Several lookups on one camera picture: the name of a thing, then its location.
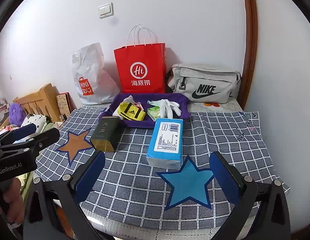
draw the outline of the green package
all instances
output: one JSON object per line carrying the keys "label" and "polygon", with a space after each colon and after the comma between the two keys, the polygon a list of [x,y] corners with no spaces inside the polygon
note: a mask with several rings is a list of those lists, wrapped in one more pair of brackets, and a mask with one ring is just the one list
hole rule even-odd
{"label": "green package", "polygon": [[157,118],[160,118],[159,106],[154,106],[147,109],[147,113],[153,121],[156,121]]}

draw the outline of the bag strap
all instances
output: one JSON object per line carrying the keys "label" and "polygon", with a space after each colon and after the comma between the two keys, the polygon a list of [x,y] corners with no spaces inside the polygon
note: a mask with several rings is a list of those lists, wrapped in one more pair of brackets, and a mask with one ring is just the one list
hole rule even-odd
{"label": "bag strap", "polygon": [[[142,30],[142,32],[143,32],[143,36],[144,36],[144,45],[146,46],[145,34],[144,34],[144,31],[143,31],[143,28],[141,27],[141,25],[143,25],[143,24],[137,24],[137,25],[135,25],[135,26],[131,29],[131,31],[129,32],[128,37],[127,37],[127,39],[126,39],[126,46],[125,46],[125,48],[127,48],[127,42],[128,42],[129,36],[131,35],[131,32],[132,32],[133,30],[134,30],[134,47],[136,46],[136,44],[135,44],[135,30],[136,30],[136,28],[137,28],[138,26],[141,28],[141,30]],[[152,35],[151,35],[151,33],[150,33],[150,30],[147,29],[147,28],[145,28],[145,29],[148,31],[148,33],[149,33],[149,35],[150,35],[150,37],[151,37],[151,44],[153,45],[153,42],[152,42]]]}

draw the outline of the shopping bag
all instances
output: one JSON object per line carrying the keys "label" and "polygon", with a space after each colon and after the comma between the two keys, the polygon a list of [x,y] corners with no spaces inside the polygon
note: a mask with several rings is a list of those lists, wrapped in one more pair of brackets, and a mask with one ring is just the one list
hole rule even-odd
{"label": "shopping bag", "polygon": [[119,93],[116,82],[104,69],[100,43],[94,43],[72,53],[74,84],[83,105],[112,102]]}
{"label": "shopping bag", "polygon": [[[165,43],[151,41],[146,44],[144,36],[144,44],[136,45],[135,29],[138,26],[144,30],[141,25],[135,25],[127,37],[126,46],[114,50],[123,93],[165,93]],[[133,30],[134,45],[127,46]]]}

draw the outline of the brown star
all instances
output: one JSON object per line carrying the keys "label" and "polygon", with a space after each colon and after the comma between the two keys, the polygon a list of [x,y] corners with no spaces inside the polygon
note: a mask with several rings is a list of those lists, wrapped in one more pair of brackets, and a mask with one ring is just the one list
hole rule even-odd
{"label": "brown star", "polygon": [[88,150],[93,148],[91,143],[85,140],[86,135],[88,134],[90,129],[80,133],[75,134],[72,132],[68,132],[68,141],[57,148],[59,152],[67,152],[68,153],[68,163],[71,166],[75,156],[81,150]]}

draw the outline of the silver screw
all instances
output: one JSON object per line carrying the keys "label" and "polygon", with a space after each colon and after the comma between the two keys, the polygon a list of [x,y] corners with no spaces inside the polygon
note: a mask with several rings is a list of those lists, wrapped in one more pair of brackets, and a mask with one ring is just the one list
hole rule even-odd
{"label": "silver screw", "polygon": [[63,175],[62,180],[67,181],[67,180],[69,180],[70,178],[71,178],[71,175],[70,175],[70,174],[65,174],[65,175]]}
{"label": "silver screw", "polygon": [[252,182],[252,181],[253,181],[253,178],[252,178],[251,176],[245,176],[245,177],[244,177],[244,180],[245,180],[246,182]]}
{"label": "silver screw", "polygon": [[279,180],[277,180],[277,179],[275,179],[274,183],[275,183],[276,186],[281,186],[282,185],[282,183]]}
{"label": "silver screw", "polygon": [[40,178],[39,177],[37,177],[37,178],[35,178],[34,180],[33,180],[33,182],[34,182],[34,184],[37,184],[37,183],[39,183],[40,182]]}

